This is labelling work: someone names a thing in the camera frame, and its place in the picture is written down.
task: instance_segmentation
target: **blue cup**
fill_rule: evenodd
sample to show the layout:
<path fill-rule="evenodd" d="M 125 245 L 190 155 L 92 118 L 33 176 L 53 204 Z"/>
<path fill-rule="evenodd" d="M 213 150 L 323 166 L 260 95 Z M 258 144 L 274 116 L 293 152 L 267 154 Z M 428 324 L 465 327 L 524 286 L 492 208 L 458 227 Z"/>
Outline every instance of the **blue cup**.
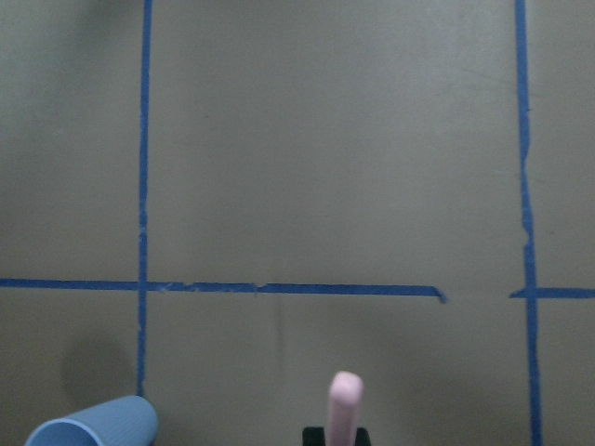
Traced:
<path fill-rule="evenodd" d="M 149 446 L 157 413 L 141 397 L 123 397 L 47 421 L 25 446 Z"/>

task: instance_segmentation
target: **pink object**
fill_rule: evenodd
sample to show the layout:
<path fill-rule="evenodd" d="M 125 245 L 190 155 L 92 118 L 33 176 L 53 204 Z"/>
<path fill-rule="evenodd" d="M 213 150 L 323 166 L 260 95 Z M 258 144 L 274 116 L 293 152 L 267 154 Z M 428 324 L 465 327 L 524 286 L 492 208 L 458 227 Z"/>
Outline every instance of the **pink object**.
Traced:
<path fill-rule="evenodd" d="M 339 372 L 328 392 L 326 446 L 353 446 L 360 416 L 364 382 L 357 374 Z"/>

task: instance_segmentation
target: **light blue cylinder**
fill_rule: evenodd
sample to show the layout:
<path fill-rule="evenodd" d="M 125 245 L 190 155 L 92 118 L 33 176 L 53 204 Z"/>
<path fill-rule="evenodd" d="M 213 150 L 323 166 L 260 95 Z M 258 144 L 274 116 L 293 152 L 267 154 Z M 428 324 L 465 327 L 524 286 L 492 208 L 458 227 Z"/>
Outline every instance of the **light blue cylinder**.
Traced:
<path fill-rule="evenodd" d="M 157 413 L 141 397 L 123 397 L 47 421 L 25 446 L 149 446 Z"/>

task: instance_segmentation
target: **cup opening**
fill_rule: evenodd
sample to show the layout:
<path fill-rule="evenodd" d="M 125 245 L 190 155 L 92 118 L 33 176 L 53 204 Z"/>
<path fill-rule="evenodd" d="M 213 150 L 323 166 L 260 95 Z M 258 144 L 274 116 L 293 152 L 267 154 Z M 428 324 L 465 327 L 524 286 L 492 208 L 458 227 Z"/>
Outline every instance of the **cup opening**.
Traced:
<path fill-rule="evenodd" d="M 82 426 L 60 420 L 40 426 L 26 446 L 103 446 Z"/>

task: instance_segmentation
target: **vertical blue tape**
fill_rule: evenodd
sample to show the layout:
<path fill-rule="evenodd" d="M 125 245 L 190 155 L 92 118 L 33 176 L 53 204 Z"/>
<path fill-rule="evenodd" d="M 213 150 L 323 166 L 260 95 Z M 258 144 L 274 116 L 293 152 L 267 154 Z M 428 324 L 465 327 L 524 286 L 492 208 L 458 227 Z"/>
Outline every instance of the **vertical blue tape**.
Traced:
<path fill-rule="evenodd" d="M 522 227 L 527 234 L 527 243 L 523 248 L 524 276 L 526 292 L 527 324 L 527 359 L 529 366 L 529 399 L 531 405 L 531 444 L 541 446 L 541 386 L 537 351 L 538 308 L 537 308 L 537 267 L 536 248 L 527 175 L 527 158 L 531 146 L 531 128 L 529 125 L 529 76 L 527 57 L 527 19 L 524 0 L 515 0 L 516 47 L 517 47 L 517 96 L 519 107 L 519 148 L 521 155 L 521 198 Z"/>
<path fill-rule="evenodd" d="M 137 355 L 137 394 L 144 395 L 145 355 L 147 349 L 147 195 L 149 179 L 149 93 L 151 68 L 152 0 L 145 0 L 142 22 L 142 60 L 140 68 L 140 144 L 139 144 L 139 344 Z"/>

